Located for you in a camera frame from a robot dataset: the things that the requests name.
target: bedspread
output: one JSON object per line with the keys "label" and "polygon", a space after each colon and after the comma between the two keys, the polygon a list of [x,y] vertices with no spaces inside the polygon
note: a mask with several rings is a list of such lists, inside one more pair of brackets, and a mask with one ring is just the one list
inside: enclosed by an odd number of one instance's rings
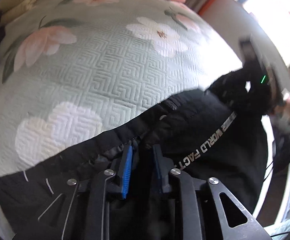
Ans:
{"label": "bedspread", "polygon": [[[221,37],[182,4],[38,0],[7,25],[0,44],[0,176],[239,67]],[[0,230],[8,239],[1,213]]]}

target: window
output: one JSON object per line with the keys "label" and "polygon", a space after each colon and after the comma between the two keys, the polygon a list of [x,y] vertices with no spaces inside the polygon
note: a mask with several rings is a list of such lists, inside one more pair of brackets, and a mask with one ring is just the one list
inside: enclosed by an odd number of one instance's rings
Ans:
{"label": "window", "polygon": [[290,0],[245,0],[245,10],[256,19],[290,64]]}

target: green light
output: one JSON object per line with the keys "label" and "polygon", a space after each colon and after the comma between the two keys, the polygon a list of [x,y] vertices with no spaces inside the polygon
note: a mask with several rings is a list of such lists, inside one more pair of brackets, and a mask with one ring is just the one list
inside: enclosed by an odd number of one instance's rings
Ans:
{"label": "green light", "polygon": [[263,77],[263,80],[261,81],[261,84],[263,84],[264,80],[265,80],[266,75]]}

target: wall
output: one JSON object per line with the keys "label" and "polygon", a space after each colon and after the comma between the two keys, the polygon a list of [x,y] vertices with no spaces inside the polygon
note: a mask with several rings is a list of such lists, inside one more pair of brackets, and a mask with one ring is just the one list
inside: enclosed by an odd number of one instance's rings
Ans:
{"label": "wall", "polygon": [[221,35],[240,60],[239,39],[252,35],[263,56],[275,65],[281,86],[290,91],[290,74],[278,50],[239,3],[234,0],[215,0],[201,17]]}

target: silver bolt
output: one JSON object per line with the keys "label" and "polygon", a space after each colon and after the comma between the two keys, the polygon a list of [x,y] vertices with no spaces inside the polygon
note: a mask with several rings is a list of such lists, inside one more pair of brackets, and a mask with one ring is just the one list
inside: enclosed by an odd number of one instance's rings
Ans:
{"label": "silver bolt", "polygon": [[212,185],[217,185],[219,183],[219,179],[217,178],[209,178],[208,182]]}
{"label": "silver bolt", "polygon": [[77,184],[77,179],[72,178],[67,181],[67,185],[69,186],[74,186],[76,184]]}
{"label": "silver bolt", "polygon": [[111,170],[111,169],[108,169],[108,170],[105,170],[105,171],[104,171],[104,174],[105,174],[106,176],[112,176],[112,175],[114,175],[114,171]]}
{"label": "silver bolt", "polygon": [[180,169],[171,169],[171,174],[173,175],[179,175],[181,173],[181,170]]}

